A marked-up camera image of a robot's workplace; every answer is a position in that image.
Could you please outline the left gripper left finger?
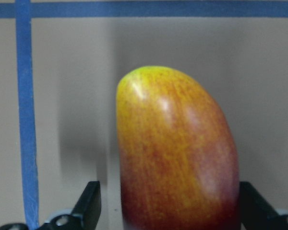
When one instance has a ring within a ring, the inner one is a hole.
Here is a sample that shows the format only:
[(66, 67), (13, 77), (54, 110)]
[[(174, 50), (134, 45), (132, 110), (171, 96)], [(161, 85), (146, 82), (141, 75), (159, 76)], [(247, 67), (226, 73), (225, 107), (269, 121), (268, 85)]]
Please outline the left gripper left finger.
[(44, 223), (40, 230), (95, 230), (101, 214), (99, 181), (89, 182), (69, 214), (61, 214)]

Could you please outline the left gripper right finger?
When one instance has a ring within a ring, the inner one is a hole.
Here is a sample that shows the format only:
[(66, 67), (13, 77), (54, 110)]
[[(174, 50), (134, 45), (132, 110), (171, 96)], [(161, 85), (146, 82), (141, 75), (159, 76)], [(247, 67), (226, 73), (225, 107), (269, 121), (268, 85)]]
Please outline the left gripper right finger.
[(240, 182), (240, 219), (247, 230), (288, 230), (288, 214), (279, 214), (249, 182)]

